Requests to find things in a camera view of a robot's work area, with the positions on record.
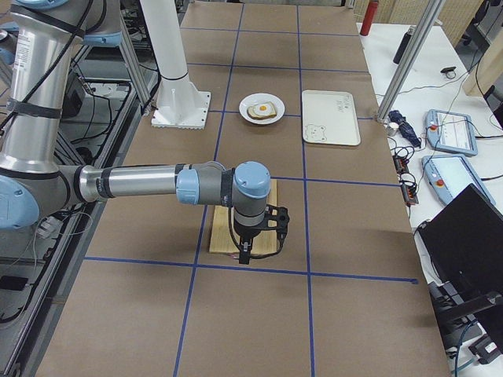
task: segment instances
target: wooden board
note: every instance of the wooden board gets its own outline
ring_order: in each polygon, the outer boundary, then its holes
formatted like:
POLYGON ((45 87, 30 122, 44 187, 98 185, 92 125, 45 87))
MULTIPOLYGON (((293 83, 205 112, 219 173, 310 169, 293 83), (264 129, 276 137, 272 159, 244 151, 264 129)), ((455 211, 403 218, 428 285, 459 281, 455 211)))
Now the wooden board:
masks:
MULTIPOLYGON (((270 193, 267 203, 277 206, 277 182, 275 179, 270 182, 270 193)), ((211 229, 210 253, 216 254, 236 254, 237 248, 229 234, 228 209, 225 207, 215 207, 213 215, 213 227, 211 229)), ((253 240, 253 255, 274 253, 277 249, 276 232, 261 232, 253 240)))

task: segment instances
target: laptop screen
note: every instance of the laptop screen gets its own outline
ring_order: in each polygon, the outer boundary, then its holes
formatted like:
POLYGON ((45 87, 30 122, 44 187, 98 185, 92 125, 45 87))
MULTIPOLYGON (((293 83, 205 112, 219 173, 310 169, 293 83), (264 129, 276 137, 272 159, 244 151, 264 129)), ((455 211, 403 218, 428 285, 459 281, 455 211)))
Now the laptop screen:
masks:
MULTIPOLYGON (((440 279, 465 301, 491 291, 503 295, 503 215, 474 185, 418 232, 440 279)), ((503 350, 503 306, 475 317, 503 350)))

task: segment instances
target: white pole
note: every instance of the white pole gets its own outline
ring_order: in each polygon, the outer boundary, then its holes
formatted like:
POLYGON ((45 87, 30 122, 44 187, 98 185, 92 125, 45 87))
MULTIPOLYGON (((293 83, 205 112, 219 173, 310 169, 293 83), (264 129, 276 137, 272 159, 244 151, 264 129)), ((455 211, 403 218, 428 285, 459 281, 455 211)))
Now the white pole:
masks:
POLYGON ((173 0, 141 0, 162 81, 152 125, 202 129, 211 94, 190 82, 173 0))

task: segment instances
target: black bottle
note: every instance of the black bottle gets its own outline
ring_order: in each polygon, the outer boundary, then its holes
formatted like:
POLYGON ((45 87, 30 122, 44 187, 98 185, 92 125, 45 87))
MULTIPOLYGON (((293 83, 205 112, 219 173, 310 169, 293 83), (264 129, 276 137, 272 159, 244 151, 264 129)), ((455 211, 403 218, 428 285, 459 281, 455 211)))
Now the black bottle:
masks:
POLYGON ((393 58, 393 63, 398 64, 402 59, 402 55, 405 52, 407 45, 409 44, 410 39, 412 38, 412 33, 414 33, 414 26, 409 27, 409 30, 403 35, 402 41, 400 42, 400 46, 393 58))

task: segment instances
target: white tray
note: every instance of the white tray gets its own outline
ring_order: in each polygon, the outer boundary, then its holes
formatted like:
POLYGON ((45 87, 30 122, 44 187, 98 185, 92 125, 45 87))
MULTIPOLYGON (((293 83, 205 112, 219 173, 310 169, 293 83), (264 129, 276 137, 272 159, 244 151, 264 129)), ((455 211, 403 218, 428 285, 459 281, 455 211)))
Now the white tray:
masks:
POLYGON ((353 96, 348 92, 302 92, 303 139, 308 143, 359 145, 360 130, 353 96))

